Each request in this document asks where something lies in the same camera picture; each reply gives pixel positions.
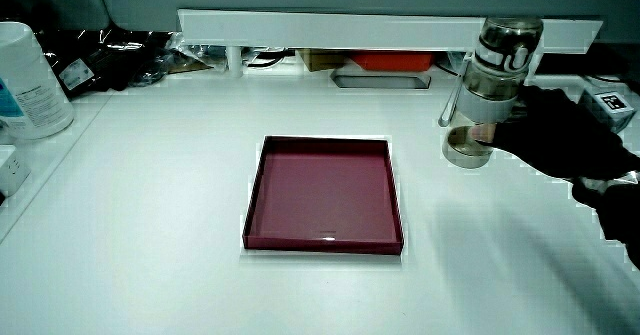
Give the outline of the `person's right hand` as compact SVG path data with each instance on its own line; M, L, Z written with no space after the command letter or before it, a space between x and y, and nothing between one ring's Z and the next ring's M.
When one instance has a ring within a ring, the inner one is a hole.
M639 169L622 139L560 89L522 86L512 116L471 127L476 142L555 178L612 180Z

